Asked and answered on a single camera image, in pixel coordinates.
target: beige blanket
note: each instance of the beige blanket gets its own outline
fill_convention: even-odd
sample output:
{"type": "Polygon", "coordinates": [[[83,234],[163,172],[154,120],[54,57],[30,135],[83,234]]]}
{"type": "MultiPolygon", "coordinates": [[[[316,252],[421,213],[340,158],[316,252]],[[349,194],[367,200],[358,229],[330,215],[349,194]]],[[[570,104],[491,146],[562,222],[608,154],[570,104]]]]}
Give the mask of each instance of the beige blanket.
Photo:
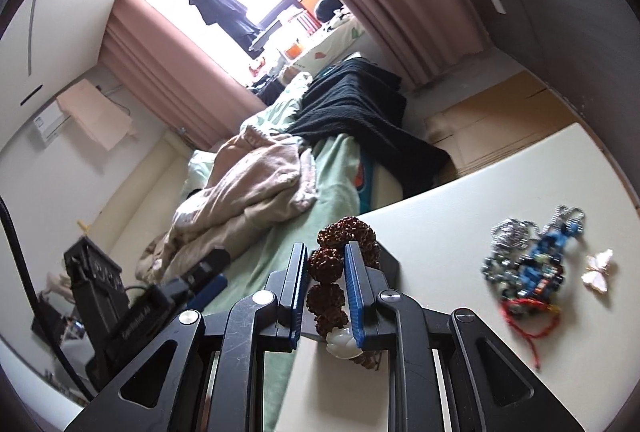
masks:
{"type": "Polygon", "coordinates": [[[249,125],[218,151],[207,187],[187,199],[136,276],[165,282],[188,271],[214,247],[235,259],[274,224],[316,201],[316,166],[297,136],[267,136],[249,125]]]}

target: dark jacket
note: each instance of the dark jacket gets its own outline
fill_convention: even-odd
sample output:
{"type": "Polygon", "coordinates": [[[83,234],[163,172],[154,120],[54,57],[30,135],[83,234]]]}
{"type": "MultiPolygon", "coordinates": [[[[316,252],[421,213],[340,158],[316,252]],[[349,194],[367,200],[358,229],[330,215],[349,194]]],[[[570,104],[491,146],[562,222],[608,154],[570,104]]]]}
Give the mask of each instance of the dark jacket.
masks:
{"type": "Polygon", "coordinates": [[[260,51],[249,52],[249,46],[260,34],[260,27],[246,18],[246,6],[238,0],[189,0],[196,6],[206,25],[217,24],[229,34],[250,56],[260,51]]]}

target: red string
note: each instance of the red string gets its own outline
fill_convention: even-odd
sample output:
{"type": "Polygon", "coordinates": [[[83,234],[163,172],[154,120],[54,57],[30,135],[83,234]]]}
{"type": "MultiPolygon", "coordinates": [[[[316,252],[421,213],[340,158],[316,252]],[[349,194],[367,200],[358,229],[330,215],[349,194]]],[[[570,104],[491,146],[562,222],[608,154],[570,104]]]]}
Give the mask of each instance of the red string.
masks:
{"type": "Polygon", "coordinates": [[[540,358],[538,356],[538,350],[536,349],[536,345],[533,343],[533,340],[537,340],[538,338],[544,338],[545,336],[549,336],[551,331],[558,327],[560,323],[560,308],[553,304],[548,304],[546,302],[542,302],[540,300],[535,300],[532,298],[517,298],[515,300],[505,300],[502,302],[502,316],[507,321],[508,325],[522,338],[524,338],[529,344],[531,348],[531,352],[533,352],[533,361],[536,367],[536,370],[540,370],[540,358]],[[509,312],[510,306],[527,306],[532,309],[537,309],[538,311],[545,311],[548,313],[553,313],[553,318],[548,326],[546,326],[542,331],[538,333],[527,333],[524,329],[516,324],[513,320],[513,316],[509,312]]]}

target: yellow clip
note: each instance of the yellow clip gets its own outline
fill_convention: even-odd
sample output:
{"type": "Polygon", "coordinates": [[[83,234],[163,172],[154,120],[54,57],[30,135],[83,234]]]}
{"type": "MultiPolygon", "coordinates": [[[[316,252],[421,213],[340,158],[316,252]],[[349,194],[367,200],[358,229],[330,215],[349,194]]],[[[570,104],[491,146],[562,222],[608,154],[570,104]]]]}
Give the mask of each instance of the yellow clip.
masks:
{"type": "Polygon", "coordinates": [[[91,228],[91,225],[85,225],[80,219],[76,221],[76,224],[82,230],[82,235],[87,235],[89,233],[89,228],[91,228]]]}

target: white bead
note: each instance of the white bead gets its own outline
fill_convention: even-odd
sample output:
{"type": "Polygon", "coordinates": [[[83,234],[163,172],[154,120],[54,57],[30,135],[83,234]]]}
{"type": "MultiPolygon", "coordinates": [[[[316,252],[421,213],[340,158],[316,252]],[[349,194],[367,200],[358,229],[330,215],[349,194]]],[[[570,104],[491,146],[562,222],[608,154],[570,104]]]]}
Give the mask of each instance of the white bead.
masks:
{"type": "Polygon", "coordinates": [[[334,328],[333,331],[327,333],[326,350],[336,358],[348,360],[362,354],[362,350],[358,349],[356,339],[351,333],[351,326],[343,329],[334,328]]]}

